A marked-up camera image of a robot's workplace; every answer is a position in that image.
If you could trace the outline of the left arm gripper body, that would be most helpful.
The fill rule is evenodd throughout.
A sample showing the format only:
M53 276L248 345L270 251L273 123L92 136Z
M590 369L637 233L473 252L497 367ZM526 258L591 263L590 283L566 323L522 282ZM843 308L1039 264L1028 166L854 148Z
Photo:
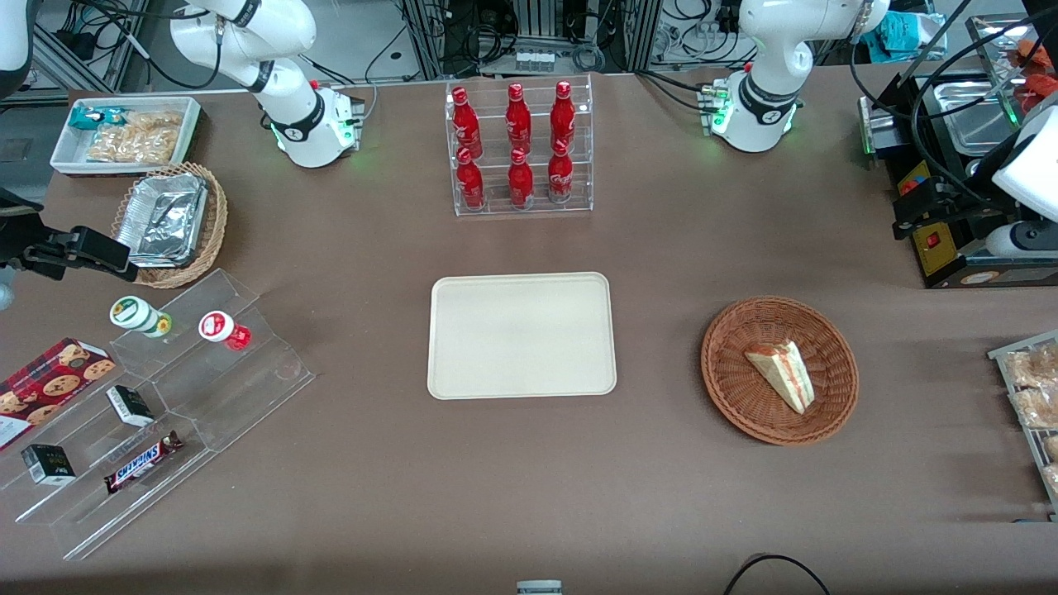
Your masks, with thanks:
M926 226L948 226L956 240L983 240L1005 226L1005 193L989 176L974 176L964 181L971 192L942 176L926 179Z

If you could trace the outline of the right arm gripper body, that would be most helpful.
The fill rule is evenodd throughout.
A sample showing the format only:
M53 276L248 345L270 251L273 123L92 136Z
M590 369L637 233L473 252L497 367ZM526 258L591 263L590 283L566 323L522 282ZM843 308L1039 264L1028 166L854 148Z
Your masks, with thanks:
M67 245L55 241L63 233L43 223L38 211L2 211L1 267L63 280L79 262L67 253Z

